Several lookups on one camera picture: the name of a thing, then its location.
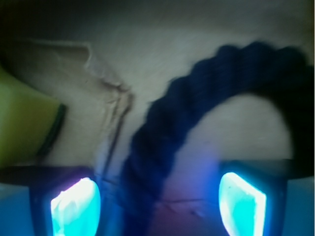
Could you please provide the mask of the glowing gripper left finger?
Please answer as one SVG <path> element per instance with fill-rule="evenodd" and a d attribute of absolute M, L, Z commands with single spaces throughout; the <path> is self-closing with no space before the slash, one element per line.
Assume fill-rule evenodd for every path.
<path fill-rule="evenodd" d="M 0 170 L 2 236 L 94 236 L 100 191 L 84 166 Z"/>

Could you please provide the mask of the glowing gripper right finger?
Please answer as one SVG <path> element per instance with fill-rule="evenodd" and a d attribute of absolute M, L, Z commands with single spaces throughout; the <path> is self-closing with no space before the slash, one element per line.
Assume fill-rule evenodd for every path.
<path fill-rule="evenodd" d="M 230 236 L 313 236 L 315 167 L 291 160 L 231 160 L 220 167 L 218 201 Z"/>

